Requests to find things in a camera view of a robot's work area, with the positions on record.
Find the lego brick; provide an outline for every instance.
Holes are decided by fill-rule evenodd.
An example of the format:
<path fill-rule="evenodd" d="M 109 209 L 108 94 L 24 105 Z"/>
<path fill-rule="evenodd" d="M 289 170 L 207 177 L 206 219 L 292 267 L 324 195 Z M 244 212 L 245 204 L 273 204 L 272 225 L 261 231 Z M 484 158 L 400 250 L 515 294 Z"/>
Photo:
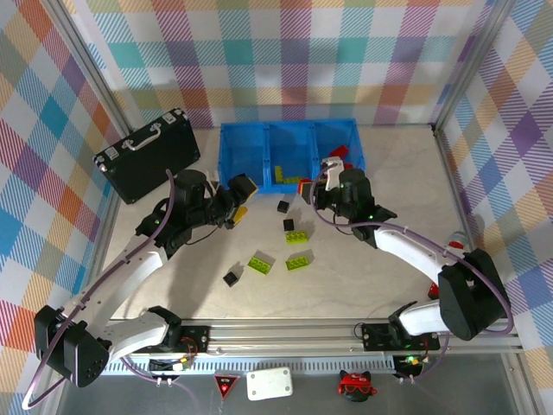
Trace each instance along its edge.
<path fill-rule="evenodd" d="M 280 166 L 275 166 L 275 182 L 284 182 L 283 168 Z"/>
<path fill-rule="evenodd" d="M 347 153 L 349 153 L 349 149 L 345 145 L 341 145 L 336 150 L 330 152 L 330 157 L 339 157 L 343 160 L 347 156 Z"/>
<path fill-rule="evenodd" d="M 229 272 L 223 277 L 223 279 L 229 287 L 232 287 L 238 282 L 238 277 L 234 275 L 234 272 Z"/>
<path fill-rule="evenodd" d="M 241 206 L 238 208 L 234 216 L 231 220 L 229 220 L 229 224 L 235 227 L 245 216 L 245 214 L 248 213 L 248 208 L 246 206 Z"/>
<path fill-rule="evenodd" d="M 286 243 L 288 245 L 305 244 L 308 241 L 308 234 L 305 231 L 295 231 L 286 233 Z"/>
<path fill-rule="evenodd" d="M 290 204 L 287 201 L 279 201 L 276 210 L 281 214 L 285 214 L 288 212 L 289 207 Z"/>
<path fill-rule="evenodd" d="M 284 184 L 296 184 L 299 183 L 301 179 L 301 177 L 286 177 L 284 179 Z"/>
<path fill-rule="evenodd" d="M 311 186 L 313 186 L 313 181 L 309 179 L 302 179 L 297 185 L 297 193 L 302 197 L 303 200 L 305 200 L 308 205 L 311 204 L 311 200 L 309 199 Z"/>
<path fill-rule="evenodd" d="M 284 232 L 292 232 L 294 230 L 293 219 L 285 219 L 283 220 L 283 224 L 284 224 Z"/>
<path fill-rule="evenodd" d="M 298 257 L 286 261 L 286 268 L 288 271 L 295 271 L 301 268 L 305 268 L 309 265 L 308 257 Z"/>
<path fill-rule="evenodd" d="M 250 259 L 248 266 L 257 272 L 261 272 L 263 275 L 267 275 L 270 271 L 270 265 L 256 257 Z"/>

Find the red object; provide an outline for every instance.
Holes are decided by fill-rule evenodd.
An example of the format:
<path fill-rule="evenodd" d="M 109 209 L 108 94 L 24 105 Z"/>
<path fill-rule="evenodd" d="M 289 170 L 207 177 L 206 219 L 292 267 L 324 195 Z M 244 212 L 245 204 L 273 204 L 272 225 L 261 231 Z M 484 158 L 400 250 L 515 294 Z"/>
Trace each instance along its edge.
<path fill-rule="evenodd" d="M 461 242 L 457 242 L 456 240 L 452 240 L 451 242 L 449 242 L 449 246 L 457 249 L 463 249 L 465 247 Z"/>
<path fill-rule="evenodd" d="M 457 249 L 463 249 L 465 247 L 461 242 L 456 240 L 450 241 L 449 246 Z M 428 296 L 431 300 L 437 300 L 440 298 L 440 288 L 435 283 L 432 283 L 430 286 Z"/>
<path fill-rule="evenodd" d="M 362 373 L 350 373 L 345 375 L 338 385 L 338 393 L 354 393 L 359 391 L 365 395 L 373 396 L 377 390 L 372 387 L 371 380 Z"/>
<path fill-rule="evenodd" d="M 429 298 L 431 300 L 437 300 L 438 298 L 440 298 L 440 289 L 434 283 L 432 283 L 432 285 L 430 286 Z"/>
<path fill-rule="evenodd" d="M 226 395 L 231 391 L 232 387 L 238 380 L 238 376 L 231 375 L 215 375 L 215 382 L 217 383 L 217 388 L 221 392 L 221 398 L 225 400 Z"/>
<path fill-rule="evenodd" d="M 347 156 L 347 153 L 349 153 L 349 149 L 345 145 L 341 145 L 336 150 L 333 150 L 330 152 L 331 157 L 339 157 L 342 160 L 345 156 Z"/>
<path fill-rule="evenodd" d="M 313 181 L 311 179 L 301 179 L 298 183 L 297 183 L 297 193 L 299 195 L 302 194 L 302 188 L 303 188 L 303 184 L 304 183 L 312 183 Z"/>

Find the suitcase handle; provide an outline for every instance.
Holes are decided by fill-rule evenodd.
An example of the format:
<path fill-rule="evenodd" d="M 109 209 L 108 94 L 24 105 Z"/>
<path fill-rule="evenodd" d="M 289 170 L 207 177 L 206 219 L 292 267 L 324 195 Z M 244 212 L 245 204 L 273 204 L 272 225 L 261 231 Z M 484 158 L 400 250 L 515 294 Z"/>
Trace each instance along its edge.
<path fill-rule="evenodd" d="M 150 144 L 152 141 L 154 140 L 157 140 L 159 138 L 159 136 L 162 135 L 162 129 L 161 129 L 161 124 L 159 123 L 155 123 L 153 124 L 149 130 L 152 131 L 152 132 L 156 132 L 156 134 L 154 134 L 153 136 L 150 136 L 148 138 L 146 138 L 145 140 L 143 140 L 139 145 L 132 145 L 132 140 L 124 140 L 124 143 L 123 143 L 123 147 L 128 147 L 130 150 L 132 151 L 137 151 L 137 150 L 140 150 L 142 149 L 142 147 L 145 147 L 146 145 Z"/>

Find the black suitcase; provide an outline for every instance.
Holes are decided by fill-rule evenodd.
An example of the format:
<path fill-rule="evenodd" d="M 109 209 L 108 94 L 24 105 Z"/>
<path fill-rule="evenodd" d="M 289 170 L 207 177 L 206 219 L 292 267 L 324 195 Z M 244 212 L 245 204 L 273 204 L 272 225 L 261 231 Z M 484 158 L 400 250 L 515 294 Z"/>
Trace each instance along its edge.
<path fill-rule="evenodd" d="M 175 108 L 119 140 L 94 162 L 125 203 L 131 204 L 200 158 L 187 114 Z"/>

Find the metal frame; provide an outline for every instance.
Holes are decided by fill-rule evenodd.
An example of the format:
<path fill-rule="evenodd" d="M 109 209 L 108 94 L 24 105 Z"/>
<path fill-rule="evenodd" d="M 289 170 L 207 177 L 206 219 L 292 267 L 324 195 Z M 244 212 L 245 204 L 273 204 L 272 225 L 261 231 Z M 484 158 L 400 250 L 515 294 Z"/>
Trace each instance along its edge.
<path fill-rule="evenodd" d="M 72 17 L 67 12 L 63 0 L 42 0 L 41 3 L 50 15 L 55 27 L 59 30 L 69 50 L 71 50 L 71 55 L 79 64 L 90 86 L 99 97 L 100 103 L 107 110 L 113 124 L 119 129 L 122 135 L 129 135 L 132 130 L 130 123 L 127 117 L 125 117 L 118 102 L 114 99 L 102 72 L 92 58 Z"/>
<path fill-rule="evenodd" d="M 132 359 L 133 366 L 142 372 L 149 372 L 149 358 Z M 289 357 L 277 359 L 196 357 L 194 364 L 183 371 L 155 371 L 155 375 L 192 376 L 197 374 L 236 373 L 244 374 L 253 370 L 289 367 L 293 375 L 298 374 L 337 374 L 340 370 L 357 372 L 370 371 L 372 374 L 394 374 L 396 368 L 392 356 L 366 357 Z M 113 361 L 105 367 L 102 376 L 134 375 L 121 361 Z"/>
<path fill-rule="evenodd" d="M 105 218 L 98 230 L 99 240 L 92 252 L 91 266 L 83 279 L 83 284 L 79 287 L 79 291 L 85 287 L 89 281 L 100 275 L 100 272 L 104 268 L 105 257 L 107 255 L 107 248 L 110 245 L 111 236 L 113 235 L 113 229 L 115 228 L 115 222 L 118 218 L 119 205 L 121 204 L 121 198 L 117 192 L 113 190 L 108 197 L 105 208 Z"/>
<path fill-rule="evenodd" d="M 443 104 L 442 110 L 438 114 L 435 122 L 435 128 L 438 131 L 442 131 L 451 118 L 459 101 L 461 101 L 461 97 L 467 91 L 470 82 L 478 72 L 482 61 L 486 58 L 487 52 L 516 2 L 517 0 L 497 0 L 496 4 L 493 5 L 490 16 L 465 60 L 459 78 L 454 83 L 451 92 Z"/>
<path fill-rule="evenodd" d="M 438 151 L 440 153 L 440 160 L 442 161 L 443 173 L 448 178 L 449 193 L 453 198 L 455 212 L 457 213 L 457 218 L 461 223 L 462 231 L 466 234 L 468 238 L 468 248 L 470 249 L 470 251 L 472 251 L 474 248 L 476 248 L 476 244 L 474 243 L 474 237 L 471 233 L 470 226 L 468 225 L 467 215 L 463 210 L 461 197 L 459 196 L 459 192 L 457 191 L 457 186 L 455 185 L 453 172 L 448 166 L 448 155 L 445 147 L 443 146 L 444 137 L 445 137 L 443 134 L 443 131 L 435 130 L 434 137 L 435 137 L 435 145 L 438 147 Z"/>
<path fill-rule="evenodd" d="M 528 376 L 530 368 L 524 354 L 502 354 L 507 380 L 518 412 L 524 415 L 545 414 L 536 383 Z"/>
<path fill-rule="evenodd" d="M 388 323 L 386 319 L 223 319 L 186 320 L 185 326 L 209 326 L 209 345 L 205 356 L 217 357 L 359 357 L 407 355 L 409 350 L 365 352 L 363 343 L 353 333 L 358 322 Z M 506 327 L 506 321 L 496 322 L 492 329 Z M 470 342 L 451 336 L 448 353 L 522 353 L 522 344 L 516 330 L 509 335 L 480 333 Z M 182 354 L 134 353 L 130 357 L 143 358 L 155 355 L 156 359 L 178 359 Z"/>

